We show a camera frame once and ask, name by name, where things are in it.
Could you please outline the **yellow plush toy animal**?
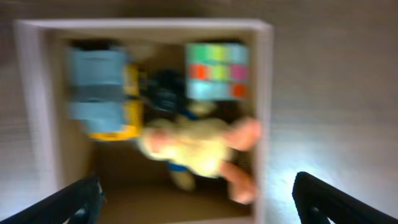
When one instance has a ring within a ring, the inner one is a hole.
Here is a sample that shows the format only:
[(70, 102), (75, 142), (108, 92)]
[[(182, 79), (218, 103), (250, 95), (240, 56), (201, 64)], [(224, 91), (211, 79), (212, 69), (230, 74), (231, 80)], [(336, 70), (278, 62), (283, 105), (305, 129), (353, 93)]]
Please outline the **yellow plush toy animal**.
[(228, 182), (229, 197), (240, 204), (255, 201), (253, 177), (233, 163), (236, 151), (250, 151), (262, 134), (261, 122), (243, 117), (229, 124), (210, 117), (214, 102), (193, 101), (175, 121), (156, 119), (147, 124), (137, 140), (148, 159), (172, 165), (174, 183), (183, 190), (195, 188), (194, 175)]

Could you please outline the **colourful puzzle cube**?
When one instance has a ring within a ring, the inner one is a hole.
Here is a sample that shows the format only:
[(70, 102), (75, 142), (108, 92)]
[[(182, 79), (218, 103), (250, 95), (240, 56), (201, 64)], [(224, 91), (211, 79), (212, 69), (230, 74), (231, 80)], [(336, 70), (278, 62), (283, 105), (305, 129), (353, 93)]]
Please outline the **colourful puzzle cube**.
[(187, 44), (186, 94), (191, 100), (243, 100), (248, 93), (248, 48), (240, 43)]

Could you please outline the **black round disc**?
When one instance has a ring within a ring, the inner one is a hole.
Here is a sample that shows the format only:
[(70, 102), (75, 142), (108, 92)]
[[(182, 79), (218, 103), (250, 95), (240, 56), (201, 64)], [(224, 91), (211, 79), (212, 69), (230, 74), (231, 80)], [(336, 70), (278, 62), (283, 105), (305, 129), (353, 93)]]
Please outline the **black round disc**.
[(160, 111), (178, 113), (187, 104), (185, 78), (175, 70), (158, 70), (149, 76), (145, 96)]

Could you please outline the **yellow grey toy truck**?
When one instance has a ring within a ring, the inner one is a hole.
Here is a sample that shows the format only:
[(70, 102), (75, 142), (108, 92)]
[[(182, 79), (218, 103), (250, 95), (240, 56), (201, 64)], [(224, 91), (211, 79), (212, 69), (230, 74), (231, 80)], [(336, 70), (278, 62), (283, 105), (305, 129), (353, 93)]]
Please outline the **yellow grey toy truck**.
[(70, 116), (95, 141), (128, 141), (142, 130), (139, 71), (112, 39), (71, 40)]

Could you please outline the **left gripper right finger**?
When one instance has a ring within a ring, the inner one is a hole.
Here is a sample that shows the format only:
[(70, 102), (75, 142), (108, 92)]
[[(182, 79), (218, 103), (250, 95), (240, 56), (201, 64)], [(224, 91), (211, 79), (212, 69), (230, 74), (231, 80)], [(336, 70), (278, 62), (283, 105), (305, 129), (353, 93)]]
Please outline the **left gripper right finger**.
[(307, 172), (297, 173), (292, 196), (302, 224), (397, 224), (396, 218)]

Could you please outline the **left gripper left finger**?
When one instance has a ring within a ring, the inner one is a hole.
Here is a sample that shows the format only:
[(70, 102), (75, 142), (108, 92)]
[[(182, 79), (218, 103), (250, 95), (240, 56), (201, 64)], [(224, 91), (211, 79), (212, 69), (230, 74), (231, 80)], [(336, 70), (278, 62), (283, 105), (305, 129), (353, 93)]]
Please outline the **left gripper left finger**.
[(78, 180), (1, 224), (94, 224), (99, 218), (104, 192), (97, 176)]

